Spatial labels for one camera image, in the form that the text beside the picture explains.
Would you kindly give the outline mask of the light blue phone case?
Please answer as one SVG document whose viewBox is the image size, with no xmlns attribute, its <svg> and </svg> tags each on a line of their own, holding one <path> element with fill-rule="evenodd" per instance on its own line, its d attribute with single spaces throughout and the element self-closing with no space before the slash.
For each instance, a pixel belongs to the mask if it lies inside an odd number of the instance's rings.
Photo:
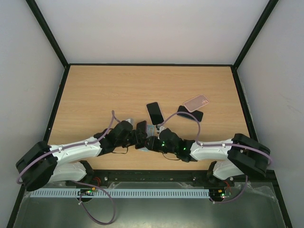
<svg viewBox="0 0 304 228">
<path fill-rule="evenodd" d="M 147 138 L 154 136 L 155 127 L 153 125 L 147 125 Z M 140 148 L 140 151 L 148 152 L 146 147 Z"/>
</svg>

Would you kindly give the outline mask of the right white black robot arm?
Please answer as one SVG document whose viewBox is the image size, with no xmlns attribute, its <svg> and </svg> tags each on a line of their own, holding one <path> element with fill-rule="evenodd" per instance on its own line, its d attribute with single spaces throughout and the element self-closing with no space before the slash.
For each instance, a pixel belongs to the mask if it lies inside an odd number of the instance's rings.
<svg viewBox="0 0 304 228">
<path fill-rule="evenodd" d="M 264 178 L 272 162 L 266 146 L 241 133 L 224 141 L 200 142 L 183 140 L 167 128 L 159 136 L 148 137 L 145 146 L 150 151 L 172 153 L 183 162 L 211 160 L 207 180 L 212 186 L 239 175 Z"/>
</svg>

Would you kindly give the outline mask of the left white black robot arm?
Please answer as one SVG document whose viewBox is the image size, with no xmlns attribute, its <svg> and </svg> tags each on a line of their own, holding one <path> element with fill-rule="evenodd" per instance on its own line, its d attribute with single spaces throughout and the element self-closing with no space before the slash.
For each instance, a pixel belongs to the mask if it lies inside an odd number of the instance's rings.
<svg viewBox="0 0 304 228">
<path fill-rule="evenodd" d="M 17 161 L 20 174 L 17 182 L 24 185 L 26 191 L 35 191 L 50 182 L 89 180 L 93 171 L 83 159 L 113 153 L 118 147 L 139 147 L 146 137 L 145 121 L 134 128 L 124 120 L 113 129 L 105 129 L 79 142 L 48 145 L 40 141 Z"/>
</svg>

